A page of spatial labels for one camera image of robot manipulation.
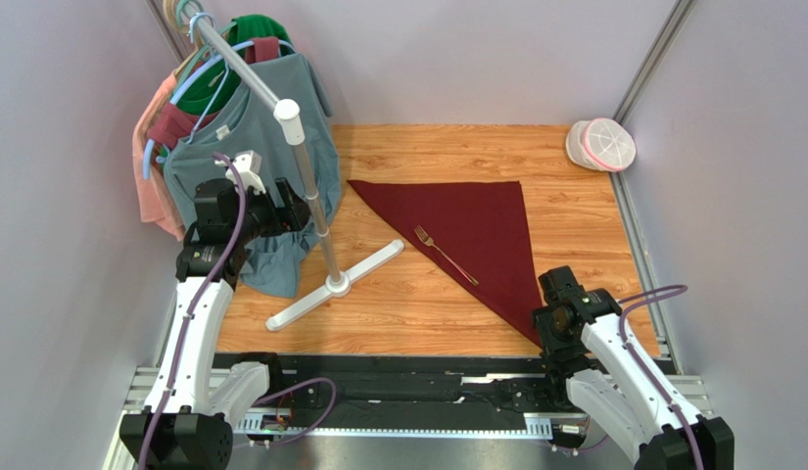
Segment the dark red cloth napkin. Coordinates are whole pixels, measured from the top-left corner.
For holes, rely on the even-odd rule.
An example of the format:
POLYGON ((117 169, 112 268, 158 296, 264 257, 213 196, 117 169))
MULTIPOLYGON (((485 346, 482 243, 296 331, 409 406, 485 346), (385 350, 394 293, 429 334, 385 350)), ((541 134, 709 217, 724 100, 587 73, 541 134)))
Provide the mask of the dark red cloth napkin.
POLYGON ((535 346, 541 343, 532 312, 543 302, 519 182, 349 183, 376 214, 480 304, 535 346), (416 225, 480 285, 471 285, 423 245, 416 225))

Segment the gold metal fork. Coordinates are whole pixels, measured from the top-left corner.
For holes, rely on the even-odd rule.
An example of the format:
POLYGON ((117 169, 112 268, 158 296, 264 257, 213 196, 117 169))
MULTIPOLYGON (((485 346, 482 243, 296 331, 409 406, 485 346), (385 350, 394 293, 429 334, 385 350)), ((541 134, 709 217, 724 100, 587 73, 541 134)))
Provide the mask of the gold metal fork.
POLYGON ((421 226, 416 225, 414 228, 415 235, 418 240, 425 246, 432 248, 439 253, 446 261, 448 261, 471 285, 479 286, 479 281, 472 276, 466 269, 458 264, 452 257, 450 257, 443 249, 441 249, 428 232, 421 226))

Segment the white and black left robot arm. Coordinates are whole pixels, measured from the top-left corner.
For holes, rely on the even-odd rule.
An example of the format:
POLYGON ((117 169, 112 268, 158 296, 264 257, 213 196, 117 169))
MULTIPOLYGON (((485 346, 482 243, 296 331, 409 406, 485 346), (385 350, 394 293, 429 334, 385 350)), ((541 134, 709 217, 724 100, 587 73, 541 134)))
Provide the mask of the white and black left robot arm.
POLYGON ((196 188, 196 219, 176 259, 175 318, 161 369, 142 411, 119 426, 140 469, 226 468, 234 427, 269 389, 270 365, 248 361, 210 390, 218 333, 247 244, 303 230, 310 211, 284 178, 275 181, 279 204, 265 187, 243 187, 240 193, 232 178, 221 177, 196 188))

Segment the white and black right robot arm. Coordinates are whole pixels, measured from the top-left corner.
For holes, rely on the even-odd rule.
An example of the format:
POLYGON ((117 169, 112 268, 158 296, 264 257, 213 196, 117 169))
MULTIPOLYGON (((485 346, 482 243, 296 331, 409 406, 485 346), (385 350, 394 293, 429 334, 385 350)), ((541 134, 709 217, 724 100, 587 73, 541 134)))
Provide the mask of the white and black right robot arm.
POLYGON ((532 313, 550 399, 584 411, 636 469, 733 469, 735 434, 708 418, 660 370, 637 339, 630 313, 687 291, 675 284, 615 299, 588 290, 569 266, 539 277, 545 303, 532 313))

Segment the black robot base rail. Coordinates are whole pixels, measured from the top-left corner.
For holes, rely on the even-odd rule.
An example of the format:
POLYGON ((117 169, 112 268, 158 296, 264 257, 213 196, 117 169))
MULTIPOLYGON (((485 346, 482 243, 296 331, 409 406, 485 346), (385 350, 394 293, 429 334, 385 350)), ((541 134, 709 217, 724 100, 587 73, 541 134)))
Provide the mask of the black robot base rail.
POLYGON ((283 398, 256 404, 239 430, 254 439, 277 431, 318 435, 424 436, 561 440, 579 445, 587 415, 569 404, 539 358, 483 356, 311 355, 220 352, 217 386, 231 366, 270 367, 283 398))

